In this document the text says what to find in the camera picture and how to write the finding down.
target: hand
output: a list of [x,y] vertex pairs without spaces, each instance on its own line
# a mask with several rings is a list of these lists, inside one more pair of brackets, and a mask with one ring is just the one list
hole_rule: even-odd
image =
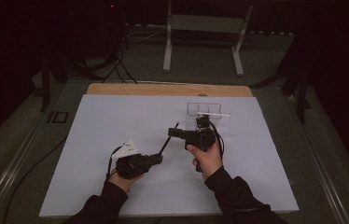
[[206,180],[223,165],[217,139],[206,152],[193,145],[187,145],[187,150],[195,157],[192,163],[201,166],[203,180]]
[[121,176],[119,176],[119,173],[117,173],[116,169],[113,169],[111,171],[111,176],[108,177],[107,181],[117,185],[118,187],[123,189],[126,193],[128,193],[129,190],[131,189],[131,185],[136,180],[138,180],[142,177],[143,177],[142,175],[139,175],[139,176],[132,178],[132,179],[125,179],[125,178],[122,178]]

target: person's right hand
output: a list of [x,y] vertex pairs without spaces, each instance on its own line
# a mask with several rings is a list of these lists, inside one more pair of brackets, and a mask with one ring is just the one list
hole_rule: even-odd
[[206,180],[223,165],[217,139],[206,152],[193,145],[187,145],[187,150],[195,157],[192,163],[201,166],[203,180]]

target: gray carpet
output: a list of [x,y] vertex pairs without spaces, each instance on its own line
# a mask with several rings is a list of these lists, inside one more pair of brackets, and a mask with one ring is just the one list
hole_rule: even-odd
[[[132,35],[131,41],[137,41],[138,36]],[[162,71],[164,35],[155,35],[147,41],[130,44],[130,49],[123,51],[123,63],[129,73],[138,81],[202,83],[220,85],[250,85],[274,74],[281,62],[292,36],[274,35],[265,37],[249,34],[241,49],[241,59],[244,64],[244,77],[237,77],[230,54],[230,43],[223,41],[215,45],[195,41],[192,47],[187,41],[178,39],[174,43],[172,70]],[[126,77],[123,68],[119,73]],[[114,72],[107,82],[119,82],[117,72]],[[33,165],[52,150],[67,135],[71,128],[74,115],[77,112],[82,94],[91,83],[77,75],[65,85],[53,83],[53,101],[48,113],[40,113],[40,98],[31,96],[0,128],[0,177],[16,155],[22,143],[36,124],[38,129],[34,141],[25,155],[23,164],[13,186],[19,183]],[[349,157],[341,139],[335,132],[327,115],[314,95],[313,88],[308,90],[308,102],[312,109],[305,112],[306,126],[300,125],[294,117],[293,103],[284,97],[278,87],[283,80],[278,80],[261,90],[254,90],[262,108],[276,144],[279,156],[291,182],[300,211],[290,214],[280,214],[288,223],[347,223],[349,220]],[[69,113],[66,123],[46,123],[50,111]],[[339,222],[335,208],[325,189],[324,181],[316,169],[315,158],[311,153],[311,145],[318,149],[318,155],[324,164],[325,174],[335,186],[345,215],[348,220]],[[44,159],[21,182],[9,209],[7,223],[62,223],[64,218],[38,217],[42,202],[49,187],[57,161],[61,155],[62,146]],[[0,223],[2,222],[9,195],[0,200]],[[120,218],[118,223],[220,223],[221,217],[143,217]]]

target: dark background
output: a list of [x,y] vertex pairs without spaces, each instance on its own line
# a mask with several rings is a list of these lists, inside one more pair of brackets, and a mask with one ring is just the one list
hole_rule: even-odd
[[[237,16],[234,5],[238,2],[220,1],[218,5],[217,1],[177,1],[174,10]],[[118,14],[113,12],[105,18],[100,4],[85,0],[71,4],[0,0],[0,125],[35,90],[31,77],[41,71],[47,49],[72,58],[104,54],[104,40],[115,42],[113,36],[120,33],[118,28],[104,34],[102,27],[104,20],[118,21]],[[123,6],[124,20],[130,25],[166,23],[166,1],[128,0]],[[314,55],[308,66],[309,84],[315,88],[349,153],[349,1],[258,2],[248,26],[250,31],[295,34],[297,46],[287,54],[291,62],[302,60],[305,54]]]

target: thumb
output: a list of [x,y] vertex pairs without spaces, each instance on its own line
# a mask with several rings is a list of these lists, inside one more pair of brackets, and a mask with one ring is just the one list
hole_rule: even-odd
[[198,149],[193,145],[187,145],[187,150],[198,160],[203,156],[204,151]]

